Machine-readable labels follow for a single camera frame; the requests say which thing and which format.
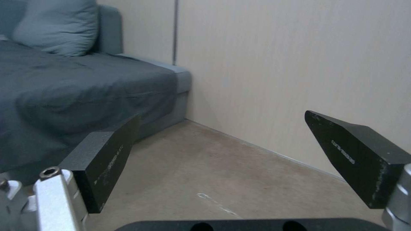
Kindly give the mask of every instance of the floor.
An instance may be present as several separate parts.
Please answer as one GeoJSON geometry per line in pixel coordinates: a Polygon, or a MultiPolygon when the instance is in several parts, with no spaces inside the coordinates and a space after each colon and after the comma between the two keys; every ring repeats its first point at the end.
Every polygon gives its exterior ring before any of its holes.
{"type": "Polygon", "coordinates": [[[344,181],[185,121],[137,143],[89,230],[141,220],[356,217],[382,224],[344,181]]]}

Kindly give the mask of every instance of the screw head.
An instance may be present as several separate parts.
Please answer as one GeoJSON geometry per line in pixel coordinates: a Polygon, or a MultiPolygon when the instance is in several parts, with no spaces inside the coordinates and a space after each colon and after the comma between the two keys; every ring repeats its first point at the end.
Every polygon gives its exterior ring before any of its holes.
{"type": "Polygon", "coordinates": [[[60,174],[61,174],[61,169],[57,166],[54,166],[54,167],[46,168],[40,173],[39,176],[40,176],[40,180],[43,181],[43,180],[50,179],[60,174]]]}
{"type": "Polygon", "coordinates": [[[9,181],[5,178],[0,178],[0,190],[5,191],[9,188],[9,181]]]}

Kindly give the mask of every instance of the mounting hole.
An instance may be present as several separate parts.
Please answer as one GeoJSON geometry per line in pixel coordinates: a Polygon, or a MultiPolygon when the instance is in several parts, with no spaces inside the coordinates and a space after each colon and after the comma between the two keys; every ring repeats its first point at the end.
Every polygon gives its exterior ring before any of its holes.
{"type": "Polygon", "coordinates": [[[46,168],[40,173],[40,180],[45,180],[54,176],[57,176],[58,174],[61,173],[61,170],[59,167],[50,167],[46,168]]]}
{"type": "Polygon", "coordinates": [[[44,175],[49,176],[55,172],[57,172],[57,169],[47,169],[46,171],[44,171],[44,175]]]}
{"type": "Polygon", "coordinates": [[[289,221],[284,223],[283,231],[307,231],[307,229],[296,221],[289,221]]]}
{"type": "Polygon", "coordinates": [[[202,222],[202,223],[193,225],[190,231],[214,231],[214,229],[211,227],[211,225],[202,222]]]}

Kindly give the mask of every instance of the gray blanket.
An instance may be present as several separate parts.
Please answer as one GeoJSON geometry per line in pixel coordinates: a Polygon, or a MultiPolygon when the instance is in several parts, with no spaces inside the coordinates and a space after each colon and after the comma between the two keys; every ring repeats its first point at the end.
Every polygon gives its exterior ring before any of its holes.
{"type": "Polygon", "coordinates": [[[0,41],[0,173],[57,165],[88,133],[136,113],[152,122],[172,110],[176,86],[174,72],[146,62],[0,41]]]}

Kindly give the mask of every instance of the blue pillow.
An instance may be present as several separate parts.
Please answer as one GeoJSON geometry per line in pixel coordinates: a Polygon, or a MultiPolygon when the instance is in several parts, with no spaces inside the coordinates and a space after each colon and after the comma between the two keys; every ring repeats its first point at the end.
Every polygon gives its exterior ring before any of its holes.
{"type": "Polygon", "coordinates": [[[81,56],[97,34],[95,0],[29,0],[13,40],[49,53],[81,56]]]}

